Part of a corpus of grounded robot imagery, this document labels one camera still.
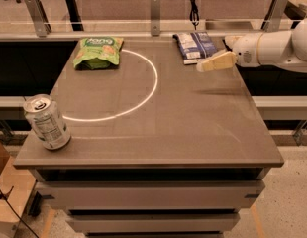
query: chip bag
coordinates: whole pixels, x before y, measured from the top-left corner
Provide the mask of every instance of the chip bag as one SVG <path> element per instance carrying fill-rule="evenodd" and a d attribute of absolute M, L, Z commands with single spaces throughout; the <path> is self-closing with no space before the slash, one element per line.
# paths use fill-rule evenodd
<path fill-rule="evenodd" d="M 120 62 L 120 48 L 124 39 L 95 37 L 80 40 L 80 50 L 73 60 L 75 69 L 102 69 Z"/>

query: silver soda can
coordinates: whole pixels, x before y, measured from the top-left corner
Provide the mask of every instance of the silver soda can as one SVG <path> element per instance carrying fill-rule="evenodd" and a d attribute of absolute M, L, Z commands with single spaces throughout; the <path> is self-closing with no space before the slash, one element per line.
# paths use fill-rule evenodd
<path fill-rule="evenodd" d="M 24 103 L 25 117 L 45 148 L 63 147 L 71 138 L 61 112 L 52 98 L 45 94 L 35 95 Z"/>

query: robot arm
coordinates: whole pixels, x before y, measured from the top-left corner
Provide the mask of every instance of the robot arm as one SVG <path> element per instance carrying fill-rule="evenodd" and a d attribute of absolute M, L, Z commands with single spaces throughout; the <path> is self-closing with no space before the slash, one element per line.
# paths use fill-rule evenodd
<path fill-rule="evenodd" d="M 203 60 L 197 65 L 199 71 L 218 69 L 219 63 L 220 68 L 230 68 L 234 64 L 241 67 L 274 65 L 307 73 L 307 19 L 294 30 L 227 36 L 225 41 L 232 51 L 213 54 Z"/>

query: floor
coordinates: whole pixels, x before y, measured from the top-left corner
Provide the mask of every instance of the floor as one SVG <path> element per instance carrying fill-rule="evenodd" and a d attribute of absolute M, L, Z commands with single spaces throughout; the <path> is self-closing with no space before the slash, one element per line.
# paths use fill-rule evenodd
<path fill-rule="evenodd" d="M 139 6 L 147 0 L 77 0 L 82 20 L 89 30 L 95 30 L 92 23 L 102 20 L 123 19 L 141 21 L 149 18 L 146 6 Z M 197 0 L 203 19 L 262 19 L 270 0 Z M 49 21 L 54 30 L 71 31 L 64 0 L 42 0 Z M 163 0 L 163 8 L 172 3 L 174 10 L 162 10 L 163 19 L 187 19 L 189 0 Z M 32 21 L 24 2 L 0 0 L 0 33 L 32 32 Z M 289 135 L 291 132 L 277 132 Z M 281 169 L 272 169 L 265 177 L 266 188 L 251 209 L 240 211 L 241 220 L 225 238 L 307 238 L 307 146 L 296 146 L 286 137 L 286 142 L 278 137 L 276 143 L 285 164 Z M 18 148 L 10 147 L 12 154 Z M 51 209 L 44 201 L 37 217 L 24 214 L 23 219 L 41 238 L 81 238 L 65 223 L 67 216 Z M 20 224 L 15 238 L 34 237 Z"/>

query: cable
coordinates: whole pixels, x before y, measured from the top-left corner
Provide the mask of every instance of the cable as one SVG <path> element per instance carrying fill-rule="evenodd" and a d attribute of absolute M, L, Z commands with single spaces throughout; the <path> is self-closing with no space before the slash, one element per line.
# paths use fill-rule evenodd
<path fill-rule="evenodd" d="M 18 215 L 18 213 L 14 210 L 14 208 L 12 207 L 12 205 L 8 202 L 6 195 L 2 192 L 1 188 L 0 188 L 0 195 L 2 196 L 2 198 L 4 198 L 4 200 L 6 201 L 6 203 L 8 204 L 8 206 L 12 209 L 12 211 L 14 212 L 14 214 L 19 218 L 19 220 L 35 235 L 35 237 L 39 238 L 39 236 L 34 232 L 34 230 Z"/>
<path fill-rule="evenodd" d="M 191 12 L 190 12 L 190 21 L 192 22 L 194 29 L 196 30 L 196 26 L 199 25 L 199 10 L 197 8 L 197 5 L 195 3 L 195 0 L 190 0 L 191 2 Z"/>

